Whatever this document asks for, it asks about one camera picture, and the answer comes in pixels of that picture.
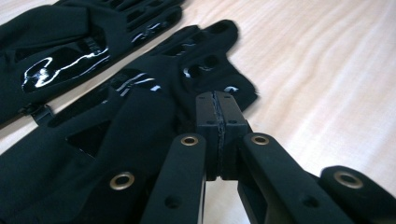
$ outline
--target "wooden table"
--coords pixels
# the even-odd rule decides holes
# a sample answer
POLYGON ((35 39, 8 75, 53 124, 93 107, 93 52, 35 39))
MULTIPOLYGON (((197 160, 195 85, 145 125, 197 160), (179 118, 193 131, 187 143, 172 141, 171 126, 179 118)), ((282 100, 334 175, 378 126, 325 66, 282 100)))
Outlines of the wooden table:
MULTIPOLYGON (((0 23, 52 0, 3 0, 0 23)), ((396 1, 188 0, 171 31, 103 74, 51 101, 59 112, 175 30, 229 19, 240 40, 232 63, 260 99, 245 116, 308 172, 345 165, 396 195, 396 1)), ((0 152, 35 128, 0 131, 0 152)), ((207 183, 205 223, 248 223, 235 182, 207 183)))

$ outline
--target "wood grain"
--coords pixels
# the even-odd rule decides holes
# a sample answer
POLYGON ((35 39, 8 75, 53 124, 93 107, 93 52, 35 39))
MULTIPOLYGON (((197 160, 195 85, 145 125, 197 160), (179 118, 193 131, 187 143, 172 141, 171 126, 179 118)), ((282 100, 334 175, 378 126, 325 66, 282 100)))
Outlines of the wood grain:
MULTIPOLYGON (((0 22, 53 1, 0 3, 0 22)), ((395 1, 187 1, 176 29, 235 21, 240 39, 230 60, 257 87, 245 112, 255 132, 276 138, 308 172, 345 165, 396 195, 395 1)), ((61 110, 111 76, 103 75, 50 103, 61 110)), ((28 118, 0 131, 0 151, 33 130, 28 118)), ((248 223, 233 182, 207 184, 205 223, 248 223)))

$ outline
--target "screw hole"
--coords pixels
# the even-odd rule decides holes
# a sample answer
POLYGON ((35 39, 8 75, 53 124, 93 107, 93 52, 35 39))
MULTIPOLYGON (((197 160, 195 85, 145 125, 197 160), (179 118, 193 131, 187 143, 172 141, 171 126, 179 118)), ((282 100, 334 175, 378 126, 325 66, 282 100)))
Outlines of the screw hole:
POLYGON ((349 172, 337 171, 334 173, 334 179, 350 189, 361 189, 363 187, 363 182, 349 172))
POLYGON ((268 140, 268 138, 264 137, 264 136, 253 136, 251 137, 251 141, 257 145, 267 145, 268 143, 270 143, 270 140, 268 140))
POLYGON ((303 196, 303 198, 301 199, 301 202, 303 203, 303 205, 305 207, 309 207, 309 208, 317 208, 319 207, 319 202, 316 198, 309 196, 309 195, 305 195, 303 196))
POLYGON ((181 198, 175 195, 170 195, 165 199, 165 205, 170 209, 177 209, 181 206, 181 204, 182 204, 181 198))
POLYGON ((122 172, 110 180, 110 187, 114 190, 128 189, 134 183, 134 175, 129 172, 122 172))
POLYGON ((219 60, 218 58, 216 58, 216 56, 210 55, 205 58, 204 64, 207 68, 214 68, 216 65, 219 64, 219 60))
POLYGON ((187 147, 195 146, 198 144, 198 138, 194 136, 187 136, 181 139, 181 144, 187 147))

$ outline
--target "brass grommet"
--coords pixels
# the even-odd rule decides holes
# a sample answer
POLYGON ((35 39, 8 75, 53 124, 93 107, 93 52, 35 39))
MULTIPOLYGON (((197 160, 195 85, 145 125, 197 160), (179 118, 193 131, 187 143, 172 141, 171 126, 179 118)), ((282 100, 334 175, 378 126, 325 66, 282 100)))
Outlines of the brass grommet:
POLYGON ((198 144, 198 138, 195 136, 186 136, 181 139, 181 144, 187 147, 192 147, 198 144))
POLYGON ((268 138, 266 138, 266 137, 264 137, 264 136, 261 136, 261 135, 254 135, 254 136, 252 136, 252 137, 251 137, 251 141, 252 141, 254 144, 261 145, 261 146, 264 146, 264 145, 267 145, 267 144, 270 143, 270 140, 269 140, 268 138))
POLYGON ((351 173, 345 172, 345 171, 337 171, 334 173, 334 179, 350 188, 350 189, 361 189, 363 188, 363 182, 361 182, 361 180, 359 178, 357 178, 356 176, 354 176, 351 173))
POLYGON ((110 187, 114 190, 128 189, 134 183, 134 175, 129 172, 122 172, 110 180, 110 187), (121 178, 126 178, 126 182, 118 183, 121 178))

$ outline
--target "black fabric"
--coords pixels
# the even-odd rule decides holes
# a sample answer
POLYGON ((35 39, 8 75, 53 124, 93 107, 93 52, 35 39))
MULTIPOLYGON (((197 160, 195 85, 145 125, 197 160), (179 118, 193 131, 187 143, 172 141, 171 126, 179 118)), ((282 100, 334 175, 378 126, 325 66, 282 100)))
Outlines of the black fabric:
POLYGON ((256 99, 226 58, 236 39, 231 21, 186 27, 6 151, 0 220, 136 222, 173 139, 195 119, 195 96, 229 91, 243 109, 256 99), (112 189, 122 172, 134 183, 112 189))
POLYGON ((175 25, 183 0, 65 0, 0 26, 0 124, 175 25))

